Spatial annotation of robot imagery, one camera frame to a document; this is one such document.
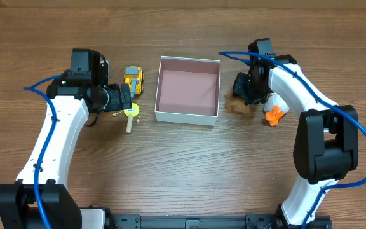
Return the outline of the yellow grey toy truck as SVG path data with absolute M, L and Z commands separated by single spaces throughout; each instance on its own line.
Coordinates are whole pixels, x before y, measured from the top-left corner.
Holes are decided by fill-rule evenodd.
M 124 81 L 130 87 L 130 97 L 134 99 L 144 91 L 144 72 L 141 67 L 128 66 L 125 69 Z

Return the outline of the brown plush toy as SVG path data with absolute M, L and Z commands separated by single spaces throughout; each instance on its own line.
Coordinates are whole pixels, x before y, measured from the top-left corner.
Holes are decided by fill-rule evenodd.
M 225 109 L 228 113 L 248 114 L 250 112 L 250 106 L 245 105 L 245 100 L 235 97 L 232 92 L 228 92 L 225 98 Z

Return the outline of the white orange plush duck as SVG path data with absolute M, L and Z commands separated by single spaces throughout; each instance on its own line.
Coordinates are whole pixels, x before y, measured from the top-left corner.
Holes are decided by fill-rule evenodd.
M 279 124 L 280 119 L 289 112 L 290 108 L 287 103 L 277 94 L 268 94 L 268 99 L 264 104 L 263 111 L 265 119 L 271 127 Z

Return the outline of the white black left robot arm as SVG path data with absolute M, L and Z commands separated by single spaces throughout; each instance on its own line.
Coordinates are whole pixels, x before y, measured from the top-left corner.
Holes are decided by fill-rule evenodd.
M 132 106 L 129 85 L 110 84 L 106 72 L 66 70 L 48 79 L 46 116 L 25 167 L 12 184 L 0 184 L 4 228 L 116 228 L 108 208 L 81 208 L 68 189 L 69 167 L 88 117 Z

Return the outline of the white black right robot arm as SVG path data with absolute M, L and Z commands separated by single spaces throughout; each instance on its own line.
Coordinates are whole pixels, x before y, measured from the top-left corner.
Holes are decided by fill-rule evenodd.
M 326 228 L 330 218 L 316 217 L 328 191 L 358 166 L 358 115 L 353 106 L 339 106 L 317 89 L 290 55 L 250 53 L 233 93 L 245 104 L 264 104 L 275 125 L 287 111 L 299 120 L 293 159 L 298 177 L 277 208 L 268 228 Z

